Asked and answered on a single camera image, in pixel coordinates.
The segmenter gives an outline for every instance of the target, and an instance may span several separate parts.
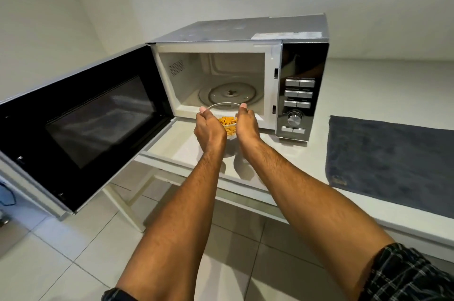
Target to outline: microwave control panel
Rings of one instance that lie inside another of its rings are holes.
[[[328,44],[283,45],[276,137],[309,141],[327,51]]]

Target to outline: microwave vent holes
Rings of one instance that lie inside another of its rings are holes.
[[[178,60],[175,63],[172,63],[169,66],[170,69],[170,75],[176,76],[178,73],[182,72],[184,70],[184,63],[182,60]]]

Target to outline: microwave door window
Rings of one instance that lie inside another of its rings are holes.
[[[46,130],[82,169],[155,114],[142,81],[134,77],[52,121]]]

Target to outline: gray towel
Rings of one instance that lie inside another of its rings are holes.
[[[454,218],[454,131],[331,116],[331,186]]]

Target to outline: person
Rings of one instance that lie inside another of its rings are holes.
[[[452,300],[454,278],[394,240],[332,187],[299,170],[260,138],[254,112],[242,104],[236,135],[244,157],[287,219],[349,300]],[[145,230],[104,301],[194,298],[213,216],[227,134],[206,108],[194,133],[197,166]]]

